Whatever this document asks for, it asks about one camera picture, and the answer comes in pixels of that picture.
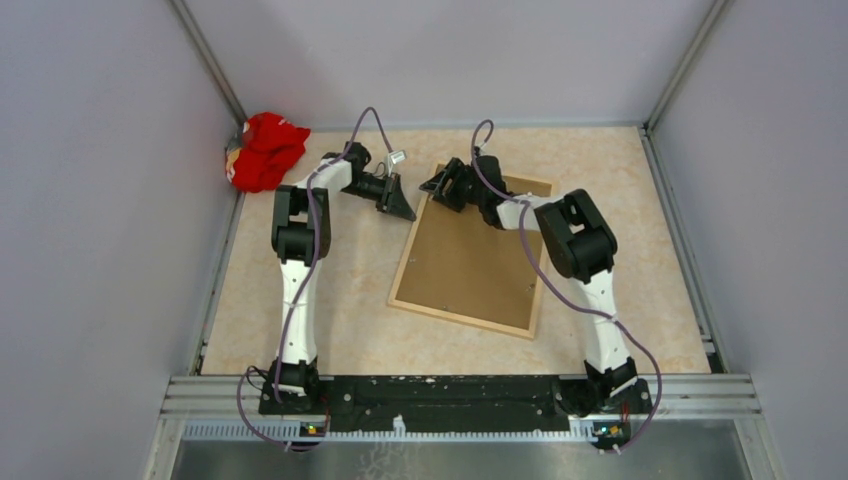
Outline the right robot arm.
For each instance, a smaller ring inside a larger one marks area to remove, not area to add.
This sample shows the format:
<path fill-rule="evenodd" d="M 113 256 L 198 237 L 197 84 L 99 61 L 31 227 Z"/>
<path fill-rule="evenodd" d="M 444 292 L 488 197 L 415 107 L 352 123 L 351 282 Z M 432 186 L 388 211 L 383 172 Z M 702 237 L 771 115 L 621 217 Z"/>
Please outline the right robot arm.
<path fill-rule="evenodd" d="M 588 322 L 586 377 L 565 382 L 556 393 L 564 411 L 580 417 L 655 412 L 656 404 L 628 348 L 636 340 L 617 312 L 613 268 L 618 242 L 587 191 L 559 196 L 513 192 L 498 159 L 491 155 L 477 156 L 470 163 L 453 158 L 419 188 L 456 212 L 476 206 L 486 224 L 517 231 L 524 247 L 529 245 L 529 232 L 540 233 L 556 272 L 581 293 L 580 302 L 555 294 Z"/>

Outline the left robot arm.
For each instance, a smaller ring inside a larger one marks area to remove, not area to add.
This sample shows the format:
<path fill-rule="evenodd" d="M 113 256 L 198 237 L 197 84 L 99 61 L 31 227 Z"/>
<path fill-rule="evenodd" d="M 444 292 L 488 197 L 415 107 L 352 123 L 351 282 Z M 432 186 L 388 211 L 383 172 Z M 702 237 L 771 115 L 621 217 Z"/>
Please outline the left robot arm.
<path fill-rule="evenodd" d="M 416 213 L 395 171 L 406 159 L 405 151 L 391 149 L 382 162 L 385 172 L 368 172 L 370 152 L 349 141 L 343 152 L 326 154 L 300 182 L 275 190 L 271 244 L 283 279 L 283 309 L 268 396 L 297 413 L 314 410 L 321 397 L 315 315 L 317 276 L 332 240 L 330 203 L 340 193 L 350 194 L 372 201 L 380 213 L 414 221 Z"/>

